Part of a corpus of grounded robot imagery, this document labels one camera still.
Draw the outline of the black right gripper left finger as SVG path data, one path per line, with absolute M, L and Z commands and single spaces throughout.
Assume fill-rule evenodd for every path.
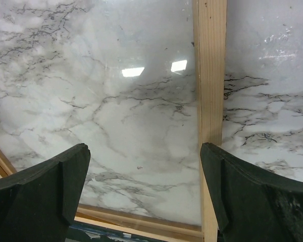
M 0 179 L 0 241 L 65 241 L 74 222 L 90 162 L 77 144 Z

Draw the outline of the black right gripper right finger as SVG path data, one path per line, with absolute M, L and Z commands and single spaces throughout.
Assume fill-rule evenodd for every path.
M 202 144 L 200 159 L 224 241 L 303 241 L 303 182 L 212 143 Z

